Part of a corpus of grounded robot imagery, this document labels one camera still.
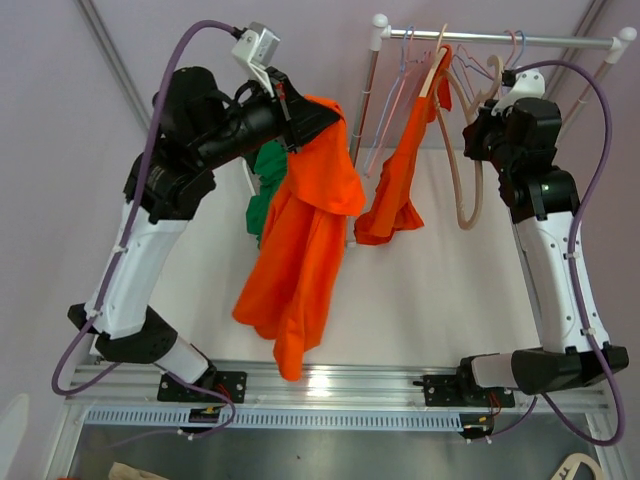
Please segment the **bright green t shirt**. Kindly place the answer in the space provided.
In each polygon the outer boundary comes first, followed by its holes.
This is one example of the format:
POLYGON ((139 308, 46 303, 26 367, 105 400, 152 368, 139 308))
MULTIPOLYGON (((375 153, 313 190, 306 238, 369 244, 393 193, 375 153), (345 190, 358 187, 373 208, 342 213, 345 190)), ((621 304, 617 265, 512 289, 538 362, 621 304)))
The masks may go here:
POLYGON ((279 142, 270 141, 259 149, 253 173, 258 176, 259 188, 246 209, 246 230, 261 244, 271 201, 287 173, 287 152, 279 142))

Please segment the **blue wire hanger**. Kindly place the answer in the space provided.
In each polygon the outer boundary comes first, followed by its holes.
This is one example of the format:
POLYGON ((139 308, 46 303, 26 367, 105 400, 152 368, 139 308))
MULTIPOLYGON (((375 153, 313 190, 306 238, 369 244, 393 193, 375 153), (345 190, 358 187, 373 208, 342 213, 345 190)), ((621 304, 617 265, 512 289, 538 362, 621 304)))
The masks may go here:
POLYGON ((524 31, 516 30, 514 32, 514 38, 516 39, 516 43, 519 45, 519 49, 510 61, 509 66, 512 68, 514 68, 518 64, 527 47, 527 36, 524 31))

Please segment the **orange t shirt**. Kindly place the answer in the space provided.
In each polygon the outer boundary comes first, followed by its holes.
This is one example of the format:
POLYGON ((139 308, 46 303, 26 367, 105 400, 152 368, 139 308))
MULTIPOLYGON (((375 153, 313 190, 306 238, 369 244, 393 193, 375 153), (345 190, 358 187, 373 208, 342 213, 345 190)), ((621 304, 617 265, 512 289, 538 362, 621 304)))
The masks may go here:
POLYGON ((355 220, 354 236, 358 244, 387 244, 398 232, 417 230, 424 226, 411 201, 410 191, 418 150, 428 125, 436 118, 435 100, 440 100, 447 110, 452 108, 450 87, 447 83, 435 86, 439 76, 449 68, 452 59, 451 47, 442 47, 446 50, 446 55, 427 97, 419 98, 419 93, 416 96, 399 143, 382 165, 372 206, 355 220))
POLYGON ((314 101, 339 118, 289 155, 287 174, 269 206, 259 256, 232 311, 238 323, 272 341, 279 373, 290 382, 301 378, 304 354, 322 341, 347 223, 366 203, 340 105, 321 97, 314 101))

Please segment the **beige wooden hanger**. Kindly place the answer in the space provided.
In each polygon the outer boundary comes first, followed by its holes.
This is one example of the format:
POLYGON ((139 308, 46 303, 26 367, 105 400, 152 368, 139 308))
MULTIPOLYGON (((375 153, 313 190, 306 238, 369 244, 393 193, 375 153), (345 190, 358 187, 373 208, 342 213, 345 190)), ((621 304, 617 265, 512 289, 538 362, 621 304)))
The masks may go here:
POLYGON ((434 51, 430 68, 428 70, 428 73, 424 79, 421 90, 419 92, 419 95, 418 95, 419 98, 427 97, 431 89, 431 85, 433 83, 434 77, 438 71, 438 68, 446 55, 446 50, 442 47, 442 41, 443 41, 443 36, 444 36, 444 33, 446 32, 447 27, 448 27, 448 24, 444 23, 437 37, 436 49, 434 51))
MULTIPOLYGON (((486 91, 480 90, 473 97, 471 102, 469 102, 466 99, 460 82, 455 78, 455 75, 452 74, 449 70, 444 71, 439 76, 435 84, 436 87, 439 87, 442 83, 447 83, 447 85, 453 91, 453 93, 459 100, 461 111, 464 114, 467 127, 470 127, 478 119, 479 108, 484 104, 485 101, 493 99, 501 86, 502 73, 505 67, 503 59, 499 56, 492 55, 487 60, 487 64, 489 67, 492 67, 494 70, 491 86, 486 91)), ((471 154, 470 147, 468 145, 465 145, 462 152, 464 153, 465 157, 471 160, 474 164, 473 209, 471 214, 467 216, 465 213, 465 200, 464 200, 464 194, 463 194, 462 179, 461 179, 460 170, 459 170, 459 162, 456 156, 456 149, 453 146, 451 137, 449 135, 448 127, 447 127, 447 122, 444 118, 444 114, 442 113, 442 110, 444 109, 444 104, 440 100, 436 99, 435 105, 436 105, 436 120, 440 127, 442 139, 444 140, 445 151, 447 154, 448 164, 449 164, 449 169, 450 169, 450 174, 452 179, 457 225, 463 231, 470 231, 476 226, 483 209, 484 168, 481 160, 473 159, 470 156, 471 154)))

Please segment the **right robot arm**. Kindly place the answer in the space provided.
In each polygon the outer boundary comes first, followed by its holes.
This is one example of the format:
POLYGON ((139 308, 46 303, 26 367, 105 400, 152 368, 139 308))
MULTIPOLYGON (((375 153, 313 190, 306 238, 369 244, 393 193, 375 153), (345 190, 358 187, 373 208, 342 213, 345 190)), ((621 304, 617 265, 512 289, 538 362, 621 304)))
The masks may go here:
POLYGON ((528 395, 587 387, 629 365, 626 348, 613 345, 602 325, 579 238, 570 233, 580 200, 573 176, 553 163, 561 126, 555 103, 525 97, 505 109, 486 101, 463 131, 465 156, 498 174, 540 339, 535 348, 463 359, 467 372, 455 392, 466 404, 494 387, 528 395))

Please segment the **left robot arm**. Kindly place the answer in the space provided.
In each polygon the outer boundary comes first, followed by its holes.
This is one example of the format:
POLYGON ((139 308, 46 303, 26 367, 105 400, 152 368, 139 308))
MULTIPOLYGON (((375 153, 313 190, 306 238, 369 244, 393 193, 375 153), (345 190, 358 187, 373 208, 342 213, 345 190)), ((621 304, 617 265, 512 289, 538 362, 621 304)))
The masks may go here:
POLYGON ((104 283, 68 310, 78 329, 95 335, 106 360, 155 364, 194 401, 213 394, 216 368, 149 305, 171 249, 215 189, 215 169, 253 159, 272 140, 298 152, 340 119, 335 108, 299 94, 279 70, 268 68, 267 78, 273 94, 249 81, 239 89, 250 94, 241 101, 221 92, 203 67, 171 74, 167 92, 153 99, 159 125, 151 152, 136 159, 124 187, 120 238, 104 283))

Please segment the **white perforated plastic basket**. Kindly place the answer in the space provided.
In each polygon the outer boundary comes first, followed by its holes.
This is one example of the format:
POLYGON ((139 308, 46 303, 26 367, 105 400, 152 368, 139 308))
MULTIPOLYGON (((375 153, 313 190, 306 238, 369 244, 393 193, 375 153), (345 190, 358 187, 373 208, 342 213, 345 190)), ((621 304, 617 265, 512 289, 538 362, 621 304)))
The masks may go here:
POLYGON ((252 196, 256 196, 260 193, 260 178, 250 169, 250 166, 246 160, 242 160, 243 171, 245 179, 252 196))

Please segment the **blue pink empty hangers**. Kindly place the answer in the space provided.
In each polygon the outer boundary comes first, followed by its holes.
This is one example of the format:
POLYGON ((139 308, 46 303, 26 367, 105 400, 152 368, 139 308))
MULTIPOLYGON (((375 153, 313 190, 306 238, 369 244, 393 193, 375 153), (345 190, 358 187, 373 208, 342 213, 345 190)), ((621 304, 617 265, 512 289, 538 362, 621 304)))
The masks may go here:
POLYGON ((385 99, 375 135, 363 165, 362 173, 366 178, 372 176, 378 156, 386 146, 385 141, 396 111, 403 99, 404 91, 409 86, 410 81, 424 70, 425 63, 431 56, 430 53, 423 52, 421 57, 411 57, 410 50, 414 43, 415 33, 415 26, 409 25, 403 34, 398 72, 385 99))

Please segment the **aluminium frame rail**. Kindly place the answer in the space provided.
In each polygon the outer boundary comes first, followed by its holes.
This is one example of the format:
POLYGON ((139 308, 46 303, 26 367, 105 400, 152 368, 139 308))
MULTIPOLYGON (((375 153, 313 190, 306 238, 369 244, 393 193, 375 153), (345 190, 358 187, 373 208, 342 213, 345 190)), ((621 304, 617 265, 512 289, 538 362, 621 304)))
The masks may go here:
MULTIPOLYGON (((307 365, 302 379, 287 382, 268 362, 224 361, 222 371, 246 374, 244 401, 239 409, 314 410, 424 410, 423 389, 416 385, 425 375, 452 375, 453 368, 363 365, 307 365)), ((116 367, 96 385, 68 396, 66 405, 182 407, 186 403, 160 402, 161 372, 151 365, 116 367)))

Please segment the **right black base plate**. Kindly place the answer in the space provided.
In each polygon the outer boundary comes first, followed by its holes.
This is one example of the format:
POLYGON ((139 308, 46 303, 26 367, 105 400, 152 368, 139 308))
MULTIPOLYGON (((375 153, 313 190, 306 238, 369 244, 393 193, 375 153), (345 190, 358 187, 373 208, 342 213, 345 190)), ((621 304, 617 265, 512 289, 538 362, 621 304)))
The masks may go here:
POLYGON ((502 407, 513 408, 513 393, 504 388, 483 388, 457 374, 422 375, 412 384, 422 390, 427 407, 502 407))

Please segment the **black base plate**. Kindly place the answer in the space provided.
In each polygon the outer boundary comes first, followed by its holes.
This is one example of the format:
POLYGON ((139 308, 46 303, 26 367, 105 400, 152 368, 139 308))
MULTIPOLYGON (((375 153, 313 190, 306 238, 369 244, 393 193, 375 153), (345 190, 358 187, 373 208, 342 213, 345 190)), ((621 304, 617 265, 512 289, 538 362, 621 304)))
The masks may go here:
POLYGON ((164 374, 157 390, 157 400, 172 403, 205 403, 230 400, 242 404, 246 393, 247 373, 216 371, 206 373, 195 384, 189 384, 172 373, 164 374))
POLYGON ((504 388, 483 388, 457 374, 422 375, 412 384, 422 390, 427 407, 502 407, 513 408, 513 393, 504 388))

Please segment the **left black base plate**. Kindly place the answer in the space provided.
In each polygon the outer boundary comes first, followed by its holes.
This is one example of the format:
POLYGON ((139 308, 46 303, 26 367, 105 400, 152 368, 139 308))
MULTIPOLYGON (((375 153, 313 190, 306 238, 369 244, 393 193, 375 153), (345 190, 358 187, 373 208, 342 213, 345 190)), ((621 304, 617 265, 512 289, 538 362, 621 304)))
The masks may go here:
POLYGON ((206 373, 195 384, 189 384, 172 373, 164 374, 157 390, 157 400, 172 403, 205 403, 230 400, 242 404, 246 393, 247 373, 216 371, 206 373))

